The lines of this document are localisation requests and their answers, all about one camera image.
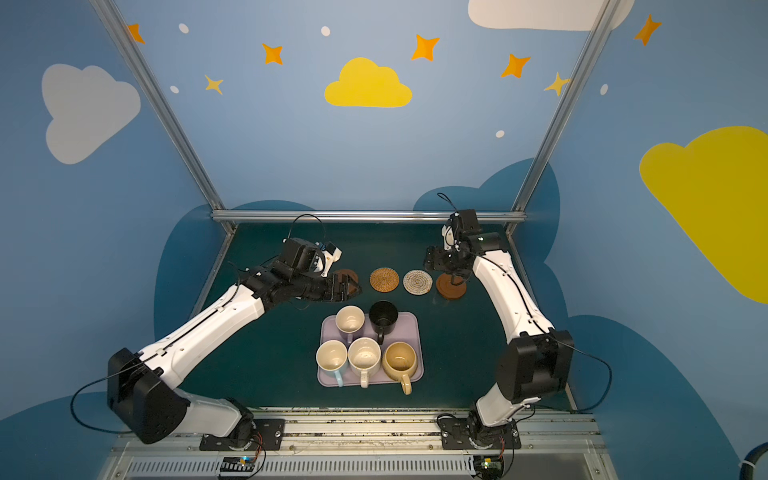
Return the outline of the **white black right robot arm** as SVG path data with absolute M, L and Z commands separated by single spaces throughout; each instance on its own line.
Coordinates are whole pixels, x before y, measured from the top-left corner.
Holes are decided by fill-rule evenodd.
M 453 212 L 441 230 L 443 244 L 427 249 L 424 267 L 451 277 L 476 277 L 500 318 L 507 347 L 495 383 L 475 402 L 476 422 L 500 427 L 527 405 L 566 387 L 574 341 L 558 331 L 527 292 L 506 240 L 484 232 L 472 209 Z

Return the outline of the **multicolour woven round coaster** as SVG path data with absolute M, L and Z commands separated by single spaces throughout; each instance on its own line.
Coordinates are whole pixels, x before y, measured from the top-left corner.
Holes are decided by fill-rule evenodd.
M 424 270 L 410 270 L 403 276 L 403 287 L 411 295 L 422 296 L 433 286 L 432 276 Z

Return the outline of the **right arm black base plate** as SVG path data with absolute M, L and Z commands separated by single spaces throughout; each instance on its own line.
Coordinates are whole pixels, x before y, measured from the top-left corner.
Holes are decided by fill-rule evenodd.
M 435 423 L 440 431 L 444 450 L 520 449 L 522 442 L 517 423 L 511 420 L 489 427 L 471 411 L 468 417 L 439 414 Z

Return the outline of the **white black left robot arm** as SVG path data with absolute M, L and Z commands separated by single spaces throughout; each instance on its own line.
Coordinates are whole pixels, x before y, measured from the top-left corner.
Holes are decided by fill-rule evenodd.
M 333 272 L 342 251 L 332 243 L 287 238 L 266 266 L 240 271 L 218 300 L 167 336 L 108 361 L 107 405 L 143 443 L 201 434 L 246 449 L 256 437 L 252 412 L 233 399 L 190 394 L 181 384 L 209 354 L 246 325 L 291 299 L 344 302 L 361 288 Z

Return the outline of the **small brown wooden coaster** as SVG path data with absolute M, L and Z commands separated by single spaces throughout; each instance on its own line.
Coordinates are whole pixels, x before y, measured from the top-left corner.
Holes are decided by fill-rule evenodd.
M 436 280 L 438 293 L 447 300 L 458 300 L 467 292 L 467 283 L 463 277 L 447 273 L 441 274 Z

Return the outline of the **tan woven rattan coaster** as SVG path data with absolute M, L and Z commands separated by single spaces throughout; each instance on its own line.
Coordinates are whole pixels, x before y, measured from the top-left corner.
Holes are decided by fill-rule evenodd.
M 389 293 L 398 287 L 400 284 L 400 277 L 394 269 L 389 267 L 381 267 L 375 269 L 371 273 L 369 282 L 375 291 L 380 293 Z

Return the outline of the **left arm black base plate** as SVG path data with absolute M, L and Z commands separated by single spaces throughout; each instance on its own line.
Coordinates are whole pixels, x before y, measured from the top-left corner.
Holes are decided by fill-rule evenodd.
M 204 434 L 199 449 L 217 452 L 277 451 L 281 447 L 284 429 L 284 419 L 244 419 L 227 436 Z

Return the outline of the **lilac ceramic mug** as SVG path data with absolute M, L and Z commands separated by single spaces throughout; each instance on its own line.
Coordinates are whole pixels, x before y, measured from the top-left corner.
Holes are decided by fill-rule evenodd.
M 365 313 L 357 306 L 344 306 L 335 315 L 335 326 L 346 345 L 350 345 L 362 335 L 364 325 Z

